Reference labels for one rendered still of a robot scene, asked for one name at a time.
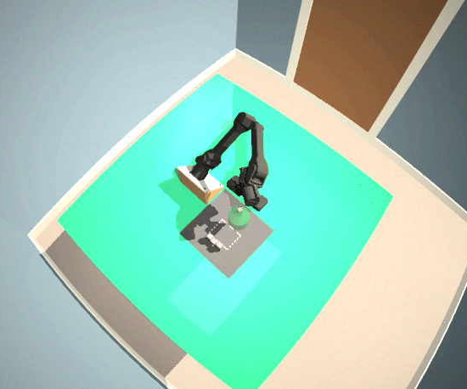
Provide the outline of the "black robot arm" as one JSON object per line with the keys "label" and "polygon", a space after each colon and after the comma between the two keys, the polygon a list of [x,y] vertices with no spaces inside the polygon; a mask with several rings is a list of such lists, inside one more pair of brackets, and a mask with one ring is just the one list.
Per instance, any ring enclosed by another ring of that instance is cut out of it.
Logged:
{"label": "black robot arm", "polygon": [[189,172],[198,181],[205,179],[208,171],[213,170],[222,162],[222,154],[243,132],[251,130],[251,158],[248,166],[241,167],[239,186],[246,206],[259,204],[261,195],[259,188],[263,187],[269,174],[268,162],[263,149],[264,126],[256,121],[254,116],[240,111],[233,120],[233,126],[213,149],[208,149],[204,154],[197,156],[194,169]]}

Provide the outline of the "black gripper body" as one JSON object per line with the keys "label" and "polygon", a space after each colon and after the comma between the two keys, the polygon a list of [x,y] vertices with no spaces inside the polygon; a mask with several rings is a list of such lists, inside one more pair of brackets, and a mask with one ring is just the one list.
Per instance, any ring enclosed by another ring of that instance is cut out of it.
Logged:
{"label": "black gripper body", "polygon": [[[239,186],[239,177],[237,175],[232,176],[227,181],[227,187],[231,190],[237,189],[238,193],[242,195],[242,188]],[[261,199],[259,200],[260,200],[259,204],[253,206],[253,208],[256,209],[257,211],[261,211],[268,204],[268,199],[262,194],[261,194]]]}

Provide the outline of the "grey flat mat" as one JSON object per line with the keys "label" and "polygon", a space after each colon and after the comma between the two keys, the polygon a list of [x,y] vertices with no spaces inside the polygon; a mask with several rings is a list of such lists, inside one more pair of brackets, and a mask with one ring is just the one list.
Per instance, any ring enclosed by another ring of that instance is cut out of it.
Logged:
{"label": "grey flat mat", "polygon": [[[234,230],[228,224],[229,211],[235,206],[243,206],[250,213],[248,226],[243,230]],[[224,189],[179,233],[230,279],[273,231],[253,211]],[[206,239],[208,234],[223,244],[221,251]]]}

